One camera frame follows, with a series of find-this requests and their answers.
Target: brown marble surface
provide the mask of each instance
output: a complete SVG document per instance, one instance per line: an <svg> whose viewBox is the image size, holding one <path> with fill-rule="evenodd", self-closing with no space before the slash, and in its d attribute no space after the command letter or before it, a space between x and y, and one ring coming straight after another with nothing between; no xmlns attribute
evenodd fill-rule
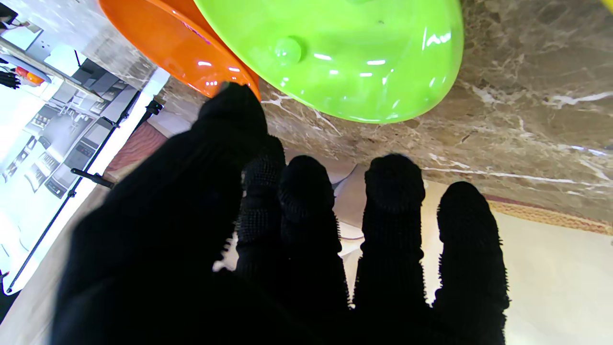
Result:
<svg viewBox="0 0 613 345"><path fill-rule="evenodd" d="M7 0L9 7L135 87L156 66L95 0ZM409 155L425 178L613 220L613 15L598 0L464 0L465 54L443 102L391 125L348 122L261 81L270 132L291 149L365 163ZM188 120L206 100L171 78L158 98Z"/></svg>

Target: black bracket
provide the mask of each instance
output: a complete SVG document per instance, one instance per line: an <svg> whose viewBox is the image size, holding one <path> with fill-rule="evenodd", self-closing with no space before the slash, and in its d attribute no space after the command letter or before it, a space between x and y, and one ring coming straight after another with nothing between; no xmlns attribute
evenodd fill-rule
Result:
<svg viewBox="0 0 613 345"><path fill-rule="evenodd" d="M110 120L108 117L103 116L101 117L101 119L105 120L106 122L108 122L111 126L115 127L115 128L119 128L119 123L118 122L114 122L112 120Z"/></svg>
<svg viewBox="0 0 613 345"><path fill-rule="evenodd" d="M102 178L102 176L98 173L95 174L89 174L87 172L84 172L82 170L76 169L76 168L72 168L70 169L70 172L75 174L75 175L79 175L84 179L88 179L94 183L97 183L99 185L103 185L109 189L113 189L113 187L115 186L115 184L109 180L105 180L104 178Z"/></svg>

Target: red object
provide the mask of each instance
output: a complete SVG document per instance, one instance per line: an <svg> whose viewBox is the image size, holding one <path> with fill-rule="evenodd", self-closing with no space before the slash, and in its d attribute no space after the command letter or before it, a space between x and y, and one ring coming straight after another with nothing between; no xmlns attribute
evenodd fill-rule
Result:
<svg viewBox="0 0 613 345"><path fill-rule="evenodd" d="M15 73L18 76L27 77L29 72L21 67L17 67Z"/></svg>

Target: finger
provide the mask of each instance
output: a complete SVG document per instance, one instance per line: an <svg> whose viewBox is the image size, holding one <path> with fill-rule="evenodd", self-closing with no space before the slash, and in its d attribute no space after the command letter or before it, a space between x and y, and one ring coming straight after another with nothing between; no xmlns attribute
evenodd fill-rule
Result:
<svg viewBox="0 0 613 345"><path fill-rule="evenodd" d="M388 155L365 174L367 202L354 303L359 312L388 315L427 309L421 251L421 170L408 158Z"/></svg>
<svg viewBox="0 0 613 345"><path fill-rule="evenodd" d="M347 311L334 194L326 169L314 158L295 157L283 172L279 198L281 240L295 272L293 310L307 317Z"/></svg>
<svg viewBox="0 0 613 345"><path fill-rule="evenodd" d="M508 282L496 220L467 182L452 184L438 211L442 287L433 303L441 320L477 344L504 344Z"/></svg>

